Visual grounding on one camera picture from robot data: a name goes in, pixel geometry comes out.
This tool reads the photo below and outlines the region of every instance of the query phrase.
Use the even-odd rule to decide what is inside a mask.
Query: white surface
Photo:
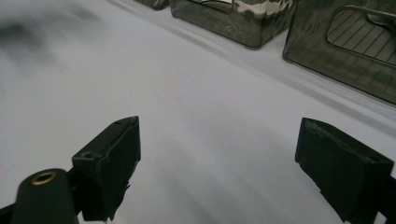
[[[118,224],[341,223],[294,162],[302,117],[396,160],[396,109],[285,63],[287,33],[252,51],[169,8],[56,10],[17,17],[30,38],[0,40],[1,207],[134,115],[142,161]]]

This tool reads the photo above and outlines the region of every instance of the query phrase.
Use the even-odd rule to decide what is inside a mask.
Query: transparent plastic box
[[[258,49],[287,29],[295,0],[170,0],[172,15]]]
[[[169,0],[135,0],[141,4],[151,7],[154,10],[161,10],[169,5]]]
[[[286,61],[396,105],[396,1],[299,1]]]

